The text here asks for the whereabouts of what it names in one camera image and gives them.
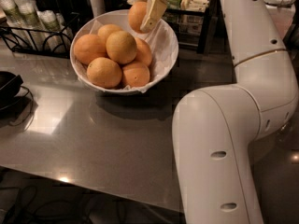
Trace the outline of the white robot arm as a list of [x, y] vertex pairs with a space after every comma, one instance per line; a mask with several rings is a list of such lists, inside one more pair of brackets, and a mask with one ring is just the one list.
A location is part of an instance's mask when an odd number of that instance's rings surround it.
[[221, 0], [236, 82], [185, 95], [172, 139], [187, 224], [263, 224], [248, 145], [298, 103], [288, 51], [263, 0]]

